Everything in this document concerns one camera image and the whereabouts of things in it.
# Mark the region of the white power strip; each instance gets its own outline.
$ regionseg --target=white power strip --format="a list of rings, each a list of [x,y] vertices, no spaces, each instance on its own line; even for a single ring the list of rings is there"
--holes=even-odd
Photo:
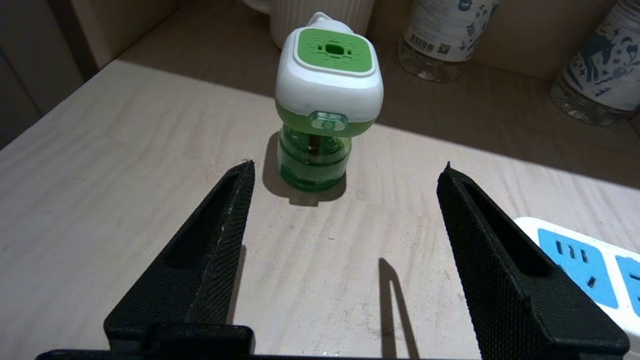
[[[640,360],[640,255],[537,218],[515,223],[629,337],[625,360]]]

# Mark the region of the bottle label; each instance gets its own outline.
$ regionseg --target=bottle label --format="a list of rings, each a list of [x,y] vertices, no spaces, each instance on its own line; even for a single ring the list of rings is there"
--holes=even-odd
[[[471,59],[499,0],[416,0],[404,39],[445,61]]]
[[[611,12],[566,66],[563,76],[576,91],[619,110],[640,106],[640,35]]]

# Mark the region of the barcode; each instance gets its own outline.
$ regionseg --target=barcode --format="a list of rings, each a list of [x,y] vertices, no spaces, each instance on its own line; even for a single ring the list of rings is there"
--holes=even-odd
[[[435,45],[417,37],[415,34],[411,34],[411,36],[409,37],[409,41],[417,46],[420,50],[425,51],[427,53],[430,53],[431,51],[433,51],[433,48],[435,47]]]

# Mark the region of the ribbed white mug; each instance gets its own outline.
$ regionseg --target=ribbed white mug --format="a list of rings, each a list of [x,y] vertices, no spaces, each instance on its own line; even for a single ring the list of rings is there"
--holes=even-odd
[[[323,12],[347,24],[356,34],[367,31],[374,0],[243,0],[250,8],[271,16],[271,38],[282,48],[293,30],[307,25],[311,16]]]

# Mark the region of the blue outlet panel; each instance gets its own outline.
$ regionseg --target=blue outlet panel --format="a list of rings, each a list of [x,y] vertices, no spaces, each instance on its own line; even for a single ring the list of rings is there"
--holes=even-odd
[[[616,256],[620,274],[625,281],[629,300],[637,316],[640,316],[640,263],[632,258]]]
[[[618,308],[616,294],[613,292],[611,279],[600,250],[544,229],[538,229],[538,239],[540,240],[540,248],[593,301],[614,309]]]

